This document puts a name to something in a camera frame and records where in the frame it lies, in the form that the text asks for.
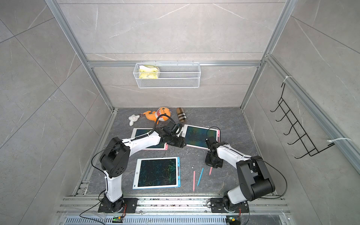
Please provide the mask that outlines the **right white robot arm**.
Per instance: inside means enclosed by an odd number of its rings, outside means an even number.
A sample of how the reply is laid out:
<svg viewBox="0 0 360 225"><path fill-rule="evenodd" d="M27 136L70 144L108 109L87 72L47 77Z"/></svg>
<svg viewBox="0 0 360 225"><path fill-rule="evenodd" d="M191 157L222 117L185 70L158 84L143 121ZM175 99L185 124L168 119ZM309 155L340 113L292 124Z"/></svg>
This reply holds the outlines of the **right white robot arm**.
<svg viewBox="0 0 360 225"><path fill-rule="evenodd" d="M222 168L226 161L237 170L238 186L225 192L223 196L223 205L227 211L233 212L242 203L275 191L275 184L262 157L240 153L228 143L218 142L214 137L207 138L205 143L208 148L206 165Z"/></svg>

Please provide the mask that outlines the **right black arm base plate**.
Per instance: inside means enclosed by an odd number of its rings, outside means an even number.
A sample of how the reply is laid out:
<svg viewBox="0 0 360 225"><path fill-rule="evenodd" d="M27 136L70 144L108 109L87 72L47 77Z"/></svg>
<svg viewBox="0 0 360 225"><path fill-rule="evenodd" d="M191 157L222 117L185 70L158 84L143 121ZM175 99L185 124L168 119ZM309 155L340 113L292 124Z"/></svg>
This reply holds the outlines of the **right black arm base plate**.
<svg viewBox="0 0 360 225"><path fill-rule="evenodd" d="M233 204L227 197L211 198L207 206L211 208L212 213L249 213L247 202Z"/></svg>

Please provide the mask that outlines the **blue stylus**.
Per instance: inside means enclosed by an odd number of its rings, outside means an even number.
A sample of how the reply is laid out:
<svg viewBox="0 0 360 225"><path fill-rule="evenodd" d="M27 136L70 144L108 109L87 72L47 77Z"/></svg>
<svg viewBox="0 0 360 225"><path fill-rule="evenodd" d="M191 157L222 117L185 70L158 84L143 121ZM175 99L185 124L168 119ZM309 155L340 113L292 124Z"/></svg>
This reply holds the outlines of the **blue stylus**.
<svg viewBox="0 0 360 225"><path fill-rule="evenodd" d="M198 182L197 182L197 186L199 186L199 184L200 184L200 182L201 182L201 178L202 178L203 172L204 172L204 168L202 168L202 170L201 170L201 172L200 172L200 175L199 175L199 178L198 178Z"/></svg>

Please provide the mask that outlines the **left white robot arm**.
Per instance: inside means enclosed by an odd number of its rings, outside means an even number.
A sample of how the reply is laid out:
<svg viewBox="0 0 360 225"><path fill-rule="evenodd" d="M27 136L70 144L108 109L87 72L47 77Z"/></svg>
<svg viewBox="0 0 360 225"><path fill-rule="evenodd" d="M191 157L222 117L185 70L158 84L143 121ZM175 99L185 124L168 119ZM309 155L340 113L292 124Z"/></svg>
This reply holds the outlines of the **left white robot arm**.
<svg viewBox="0 0 360 225"><path fill-rule="evenodd" d="M183 125L175 122L161 127L154 127L150 132L130 139L111 139L99 158L105 174L106 190L98 212L118 213L125 209L122 192L122 174L125 172L131 155L150 146L166 143L183 148L185 138L180 136Z"/></svg>

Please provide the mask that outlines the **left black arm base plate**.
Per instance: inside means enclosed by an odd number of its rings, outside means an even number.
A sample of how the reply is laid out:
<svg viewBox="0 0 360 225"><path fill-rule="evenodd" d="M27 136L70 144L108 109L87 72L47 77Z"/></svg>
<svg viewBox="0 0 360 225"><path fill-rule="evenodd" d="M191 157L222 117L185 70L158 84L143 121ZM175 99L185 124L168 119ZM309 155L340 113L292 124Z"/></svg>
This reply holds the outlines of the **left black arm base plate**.
<svg viewBox="0 0 360 225"><path fill-rule="evenodd" d="M115 202L111 202L104 197L99 204L98 213L135 213L138 198L120 198Z"/></svg>

